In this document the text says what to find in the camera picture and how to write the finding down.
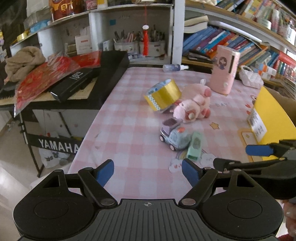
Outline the person's right hand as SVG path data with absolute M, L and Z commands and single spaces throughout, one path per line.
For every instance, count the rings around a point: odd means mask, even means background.
M 295 232 L 296 232 L 296 211 L 295 211 L 295 204 L 289 202 L 288 200 L 282 200 L 283 203 L 283 212 L 286 218 L 286 228 L 288 231 L 288 234 L 295 238 Z

